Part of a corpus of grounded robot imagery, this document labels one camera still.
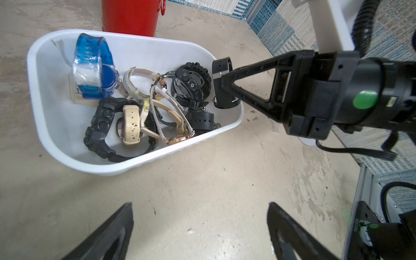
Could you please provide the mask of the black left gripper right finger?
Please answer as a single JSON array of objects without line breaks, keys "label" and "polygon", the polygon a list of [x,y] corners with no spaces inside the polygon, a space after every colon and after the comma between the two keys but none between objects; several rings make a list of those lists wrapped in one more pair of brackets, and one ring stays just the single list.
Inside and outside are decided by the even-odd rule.
[{"label": "black left gripper right finger", "polygon": [[302,260],[337,259],[274,202],[269,203],[266,222],[278,260],[295,260],[297,256]]}]

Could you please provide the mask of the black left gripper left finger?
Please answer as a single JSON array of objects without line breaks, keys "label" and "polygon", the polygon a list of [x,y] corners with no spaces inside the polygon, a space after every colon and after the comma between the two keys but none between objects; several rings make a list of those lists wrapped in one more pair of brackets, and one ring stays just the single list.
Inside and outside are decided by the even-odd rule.
[{"label": "black left gripper left finger", "polygon": [[64,260],[124,260],[134,227],[132,203],[125,203]]}]

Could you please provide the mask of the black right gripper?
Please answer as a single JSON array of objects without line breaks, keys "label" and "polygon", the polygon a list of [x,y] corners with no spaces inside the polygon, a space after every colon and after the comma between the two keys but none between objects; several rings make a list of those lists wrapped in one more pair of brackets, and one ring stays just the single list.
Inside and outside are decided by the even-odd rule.
[{"label": "black right gripper", "polygon": [[232,67],[227,78],[236,98],[284,122],[287,134],[325,140],[359,60],[357,51],[298,50]]}]

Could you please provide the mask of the dark brown round watch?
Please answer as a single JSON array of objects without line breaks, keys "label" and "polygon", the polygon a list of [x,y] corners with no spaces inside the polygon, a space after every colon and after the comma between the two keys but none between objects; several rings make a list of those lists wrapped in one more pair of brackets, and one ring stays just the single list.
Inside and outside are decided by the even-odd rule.
[{"label": "dark brown round watch", "polygon": [[214,105],[219,109],[230,109],[240,104],[240,99],[232,94],[227,78],[233,70],[229,57],[214,60],[212,63],[212,79],[215,91]]}]

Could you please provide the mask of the black analog watch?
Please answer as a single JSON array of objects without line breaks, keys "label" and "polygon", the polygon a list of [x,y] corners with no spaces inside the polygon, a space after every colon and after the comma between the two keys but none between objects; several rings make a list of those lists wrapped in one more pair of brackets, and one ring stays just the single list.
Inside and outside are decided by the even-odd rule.
[{"label": "black analog watch", "polygon": [[201,135],[221,128],[221,124],[215,122],[215,115],[202,110],[194,110],[186,115],[188,122],[195,131],[195,135]]}]

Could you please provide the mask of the black chunky watch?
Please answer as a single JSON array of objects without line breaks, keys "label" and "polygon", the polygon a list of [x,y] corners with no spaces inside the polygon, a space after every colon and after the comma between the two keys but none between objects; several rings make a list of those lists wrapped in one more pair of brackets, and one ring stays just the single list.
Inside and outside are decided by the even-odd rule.
[{"label": "black chunky watch", "polygon": [[130,160],[130,157],[117,155],[116,151],[105,142],[115,114],[121,113],[126,105],[138,106],[139,103],[124,97],[107,97],[100,100],[91,125],[87,128],[83,139],[84,144],[90,151],[113,163]]}]

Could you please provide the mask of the white plastic storage box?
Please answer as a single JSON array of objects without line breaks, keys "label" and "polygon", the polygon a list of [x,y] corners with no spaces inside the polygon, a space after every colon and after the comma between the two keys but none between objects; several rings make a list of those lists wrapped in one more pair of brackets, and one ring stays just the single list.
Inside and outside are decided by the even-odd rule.
[{"label": "white plastic storage box", "polygon": [[[219,129],[178,145],[159,145],[155,151],[125,162],[114,164],[101,159],[83,143],[95,108],[73,103],[69,94],[69,62],[74,58],[81,33],[80,29],[48,33],[36,40],[27,54],[30,97],[39,140],[60,163],[98,176],[118,175],[213,138],[242,122],[243,105],[218,109],[209,104],[208,110],[221,125]],[[88,34],[106,39],[115,67],[121,73],[131,67],[163,73],[192,61],[210,68],[215,59],[208,50],[192,42],[103,31],[89,31]]]}]

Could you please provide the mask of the silver metal watch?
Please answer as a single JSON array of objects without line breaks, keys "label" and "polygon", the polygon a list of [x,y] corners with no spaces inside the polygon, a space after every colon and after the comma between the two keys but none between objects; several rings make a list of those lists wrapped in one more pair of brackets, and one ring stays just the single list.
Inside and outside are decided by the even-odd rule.
[{"label": "silver metal watch", "polygon": [[[184,114],[184,108],[173,98],[166,89],[160,88],[157,85],[153,85],[149,91],[150,98],[149,98],[149,107],[151,112],[154,116],[157,117],[156,108],[161,108],[165,110],[168,116],[174,120],[176,123],[176,132],[177,135],[167,139],[164,135],[164,132],[161,128],[160,122],[156,119],[156,126],[159,132],[160,140],[163,141],[167,145],[173,145],[187,139],[192,138],[195,135],[195,130],[192,128],[191,124],[187,120]],[[166,99],[173,107],[164,104],[156,99],[154,99],[154,95],[160,94],[164,99]]]}]

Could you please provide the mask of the blue strap watch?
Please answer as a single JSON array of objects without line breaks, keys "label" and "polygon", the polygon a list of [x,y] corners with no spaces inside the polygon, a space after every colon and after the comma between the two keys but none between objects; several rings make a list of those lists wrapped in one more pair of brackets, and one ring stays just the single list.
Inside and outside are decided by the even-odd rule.
[{"label": "blue strap watch", "polygon": [[101,100],[119,87],[119,72],[104,37],[79,35],[72,64],[72,78],[77,93],[86,100]]}]

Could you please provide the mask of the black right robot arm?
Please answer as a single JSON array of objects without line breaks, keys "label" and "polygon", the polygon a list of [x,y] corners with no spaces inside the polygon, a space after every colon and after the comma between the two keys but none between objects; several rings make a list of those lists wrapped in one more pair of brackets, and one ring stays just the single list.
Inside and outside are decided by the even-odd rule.
[{"label": "black right robot arm", "polygon": [[[240,68],[229,58],[212,63],[217,108],[244,102],[281,123],[288,135],[313,139],[317,147],[333,126],[352,134],[364,127],[390,131],[379,150],[331,148],[393,161],[399,133],[416,138],[416,64],[366,58],[379,1],[352,3],[348,23],[338,1],[309,1],[318,51],[296,50]],[[413,260],[416,213],[389,214],[388,192],[415,189],[406,182],[379,186],[363,167],[354,197],[345,260]]]}]

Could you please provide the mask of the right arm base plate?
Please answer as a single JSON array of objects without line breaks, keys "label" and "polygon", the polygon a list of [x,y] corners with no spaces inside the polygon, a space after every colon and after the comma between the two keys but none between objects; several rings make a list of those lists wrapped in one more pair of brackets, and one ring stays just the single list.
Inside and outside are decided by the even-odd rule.
[{"label": "right arm base plate", "polygon": [[381,224],[378,216],[365,201],[359,201],[356,206],[352,226],[349,229],[344,260],[382,260],[373,247],[367,228],[371,224]]}]

